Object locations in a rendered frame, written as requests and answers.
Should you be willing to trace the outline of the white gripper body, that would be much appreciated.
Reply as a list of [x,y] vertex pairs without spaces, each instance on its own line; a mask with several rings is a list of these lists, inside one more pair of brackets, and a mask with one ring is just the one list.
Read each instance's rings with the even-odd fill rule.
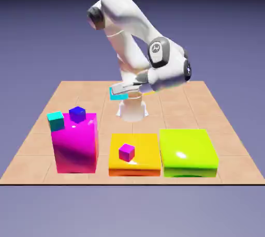
[[120,82],[111,86],[113,95],[124,94],[132,91],[138,91],[139,88],[147,84],[146,82]]

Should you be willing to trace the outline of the small blue cube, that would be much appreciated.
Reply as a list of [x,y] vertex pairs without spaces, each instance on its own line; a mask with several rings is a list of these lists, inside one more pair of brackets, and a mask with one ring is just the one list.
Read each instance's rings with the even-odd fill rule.
[[69,117],[71,121],[80,123],[86,120],[86,110],[82,107],[76,106],[69,110]]

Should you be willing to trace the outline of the small magenta cube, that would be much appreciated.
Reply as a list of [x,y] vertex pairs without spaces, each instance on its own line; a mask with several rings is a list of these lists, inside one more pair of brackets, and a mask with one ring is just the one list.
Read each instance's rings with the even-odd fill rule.
[[135,156],[135,147],[133,145],[124,143],[119,148],[119,159],[130,162]]

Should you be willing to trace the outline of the small cyan cube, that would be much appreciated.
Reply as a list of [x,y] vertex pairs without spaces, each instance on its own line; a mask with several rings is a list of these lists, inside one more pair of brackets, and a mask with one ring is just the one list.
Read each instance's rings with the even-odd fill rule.
[[51,132],[64,129],[64,116],[61,111],[52,112],[47,114]]

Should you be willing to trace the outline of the cyan box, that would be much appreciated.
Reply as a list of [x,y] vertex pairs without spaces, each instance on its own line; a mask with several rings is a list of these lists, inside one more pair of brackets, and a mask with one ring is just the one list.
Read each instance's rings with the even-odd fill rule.
[[109,87],[110,100],[125,100],[128,99],[128,94],[113,94],[112,87]]

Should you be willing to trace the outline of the large orange box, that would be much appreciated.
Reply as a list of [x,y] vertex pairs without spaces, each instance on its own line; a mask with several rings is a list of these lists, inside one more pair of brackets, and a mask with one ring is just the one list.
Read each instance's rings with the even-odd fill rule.
[[[124,144],[135,147],[130,162],[119,159]],[[157,134],[112,134],[109,153],[109,176],[160,176],[161,157]]]

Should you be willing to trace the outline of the large magenta box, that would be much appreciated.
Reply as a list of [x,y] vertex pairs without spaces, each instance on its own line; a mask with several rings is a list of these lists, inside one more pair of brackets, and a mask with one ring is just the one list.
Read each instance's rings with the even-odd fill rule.
[[64,113],[64,128],[51,132],[58,173],[95,173],[99,155],[97,114],[75,123]]

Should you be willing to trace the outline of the large lime green box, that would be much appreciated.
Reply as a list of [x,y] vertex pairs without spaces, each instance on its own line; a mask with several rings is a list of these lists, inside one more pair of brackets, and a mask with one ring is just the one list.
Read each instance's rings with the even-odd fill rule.
[[161,129],[159,145],[165,177],[215,177],[218,155],[205,129]]

